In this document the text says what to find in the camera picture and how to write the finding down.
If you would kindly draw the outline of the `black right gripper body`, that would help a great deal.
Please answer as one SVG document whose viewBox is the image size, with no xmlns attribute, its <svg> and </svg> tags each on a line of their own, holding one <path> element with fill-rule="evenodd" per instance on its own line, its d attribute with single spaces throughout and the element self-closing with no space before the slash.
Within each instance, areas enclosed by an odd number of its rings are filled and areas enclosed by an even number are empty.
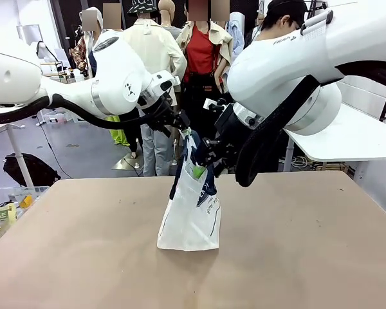
<svg viewBox="0 0 386 309">
<path fill-rule="evenodd" d="M 217 119 L 217 140 L 222 145 L 242 147 L 252 131 L 261 123 L 261 116 L 238 102 L 229 104 Z"/>
</svg>

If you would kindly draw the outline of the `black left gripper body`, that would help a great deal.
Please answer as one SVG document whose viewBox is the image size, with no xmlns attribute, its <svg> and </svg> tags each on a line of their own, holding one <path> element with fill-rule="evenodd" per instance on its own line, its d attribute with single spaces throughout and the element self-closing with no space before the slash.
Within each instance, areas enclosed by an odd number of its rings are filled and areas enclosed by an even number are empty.
<svg viewBox="0 0 386 309">
<path fill-rule="evenodd" d="M 144 116 L 140 117 L 140 123 L 147 124 L 154 131 L 157 124 L 165 124 L 178 129 L 176 112 L 171 104 L 170 95 L 164 93 L 152 106 L 142 110 Z"/>
</svg>

